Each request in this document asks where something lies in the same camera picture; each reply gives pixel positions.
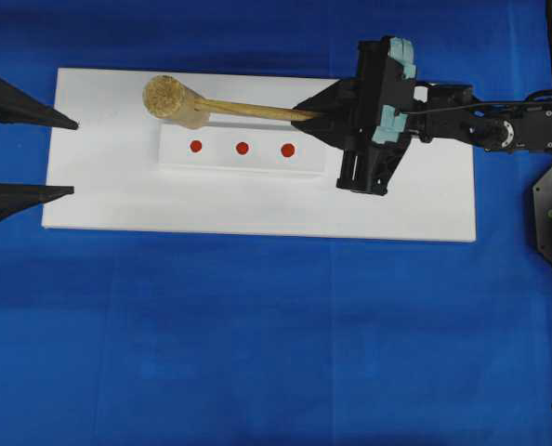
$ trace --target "black bracket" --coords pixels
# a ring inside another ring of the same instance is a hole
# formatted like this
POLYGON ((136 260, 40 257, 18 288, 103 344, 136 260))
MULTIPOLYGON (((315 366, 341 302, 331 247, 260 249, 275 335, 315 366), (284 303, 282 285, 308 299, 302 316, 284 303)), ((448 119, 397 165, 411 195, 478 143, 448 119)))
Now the black bracket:
MULTIPOLYGON (((24 123, 71 130, 78 124, 0 79, 0 123, 24 123)), ((73 193, 71 186, 0 184, 0 221, 19 211, 73 193)))

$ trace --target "wooden mallet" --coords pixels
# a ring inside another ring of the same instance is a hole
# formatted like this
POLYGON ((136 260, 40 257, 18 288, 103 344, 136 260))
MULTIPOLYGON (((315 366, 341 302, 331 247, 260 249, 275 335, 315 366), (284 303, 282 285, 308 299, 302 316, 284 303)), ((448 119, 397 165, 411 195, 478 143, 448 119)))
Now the wooden mallet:
POLYGON ((144 87, 144 105, 159 119, 167 119, 190 129, 203 127, 210 113, 253 116, 278 121, 307 121, 321 116, 315 111, 301 111, 206 99, 171 76, 156 76, 144 87))

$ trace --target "black cable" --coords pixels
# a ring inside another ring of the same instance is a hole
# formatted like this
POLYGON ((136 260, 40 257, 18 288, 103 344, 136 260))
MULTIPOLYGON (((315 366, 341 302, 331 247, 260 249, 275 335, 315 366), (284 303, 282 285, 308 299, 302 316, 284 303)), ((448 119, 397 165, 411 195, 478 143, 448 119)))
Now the black cable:
POLYGON ((481 107, 492 107, 492 106, 538 106, 538 105, 552 105, 552 100, 502 100, 502 101, 492 101, 492 102, 477 102, 474 104, 467 105, 456 105, 454 107, 444 107, 441 109, 428 109, 421 111, 402 111, 404 114, 429 114, 429 113, 439 113, 439 112, 454 112, 456 110, 466 110, 466 109, 479 109, 481 107))

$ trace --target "white block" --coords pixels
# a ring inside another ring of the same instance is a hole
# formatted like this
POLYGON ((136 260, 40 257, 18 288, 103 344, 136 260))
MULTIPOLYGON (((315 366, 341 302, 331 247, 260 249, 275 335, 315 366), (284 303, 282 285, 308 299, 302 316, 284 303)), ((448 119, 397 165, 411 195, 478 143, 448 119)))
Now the white block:
MULTIPOLYGON (((414 141, 385 197, 338 190, 342 152, 290 125, 213 115, 211 126, 190 131, 152 118, 141 92, 157 74, 59 70, 55 106, 80 129, 53 130, 47 184, 75 186, 75 194, 45 206, 45 227, 475 240, 468 145, 414 141), (205 158, 188 151, 192 138, 205 158), (237 140, 249 143, 247 155, 233 151, 237 140), (299 155, 288 164, 285 140, 299 155)), ((207 98, 276 107, 334 82, 173 74, 207 98)))
POLYGON ((239 174, 281 177, 316 177, 324 174, 325 150, 313 137, 287 127, 245 128, 207 127, 204 140, 199 130, 179 125, 161 126, 159 164, 162 168, 198 168, 229 170, 239 174), (191 143, 202 145, 199 151, 191 143), (240 154, 237 146, 248 151, 240 154), (283 156, 283 146, 294 148, 290 157, 283 156))

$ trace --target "white board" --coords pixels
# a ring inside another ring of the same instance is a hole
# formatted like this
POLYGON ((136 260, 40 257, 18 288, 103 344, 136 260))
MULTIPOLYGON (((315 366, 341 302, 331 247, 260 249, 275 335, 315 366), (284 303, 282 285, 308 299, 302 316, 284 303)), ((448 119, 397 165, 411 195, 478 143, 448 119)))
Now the white board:
MULTIPOLYGON (((385 197, 338 190, 341 151, 296 132, 287 123, 213 115, 211 126, 190 133, 152 118, 142 105, 141 93, 157 74, 59 70, 55 107, 78 121, 80 129, 53 130, 47 184, 74 186, 75 194, 48 203, 43 226, 476 239, 472 148, 468 145, 415 140, 385 197), (191 156, 193 138, 203 143, 195 154, 207 159, 191 156), (235 153, 238 140, 249 143, 244 157, 235 153), (294 143, 294 157, 281 155, 284 141, 294 143)), ((171 74, 207 98, 277 107, 292 107, 334 82, 171 74)))

